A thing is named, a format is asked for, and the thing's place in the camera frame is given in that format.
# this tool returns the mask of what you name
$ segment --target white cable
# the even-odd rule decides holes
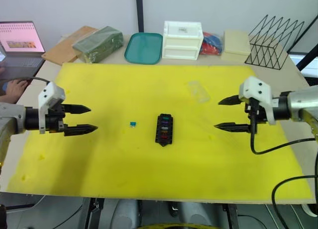
[[[304,212],[307,215],[309,215],[309,216],[311,216],[313,218],[317,217],[317,215],[310,210],[310,208],[308,207],[308,204],[302,204],[302,209],[304,210]]]
[[[299,223],[300,227],[301,227],[302,229],[305,229],[304,226],[303,226],[303,224],[302,224],[302,222],[300,221],[300,219],[299,219],[299,217],[298,217],[298,214],[296,213],[296,211],[295,211],[293,205],[290,205],[290,206],[291,206],[291,208],[293,209],[295,216],[297,217],[297,220],[298,220],[298,223]]]
[[[267,208],[267,210],[268,210],[268,212],[269,212],[271,218],[273,219],[273,222],[275,223],[276,228],[279,229],[279,227],[278,227],[278,225],[277,225],[277,222],[275,221],[275,219],[274,219],[274,217],[273,217],[272,212],[269,210],[269,208],[268,208],[268,206],[267,206],[266,204],[265,204],[265,207]]]
[[[45,198],[46,195],[44,195],[34,206],[30,207],[30,208],[26,208],[26,209],[22,209],[22,210],[10,210],[7,212],[8,213],[19,213],[19,212],[24,212],[24,211],[28,211],[34,207],[36,207],[44,198]]]

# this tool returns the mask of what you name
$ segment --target small blue fuse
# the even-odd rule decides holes
[[[135,128],[136,127],[136,122],[134,122],[134,121],[130,122],[130,127]]]

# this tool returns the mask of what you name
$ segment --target person's hand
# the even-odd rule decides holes
[[[4,61],[0,62],[0,74],[4,72]]]
[[[12,102],[17,102],[27,86],[28,82],[25,80],[13,80],[8,83],[5,93],[10,97]]]

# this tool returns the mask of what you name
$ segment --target teal tray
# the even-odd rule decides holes
[[[136,33],[129,40],[125,59],[134,64],[156,64],[161,59],[162,35]]]

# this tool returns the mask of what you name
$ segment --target laptop screen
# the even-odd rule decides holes
[[[0,22],[0,42],[7,53],[44,52],[33,22]]]

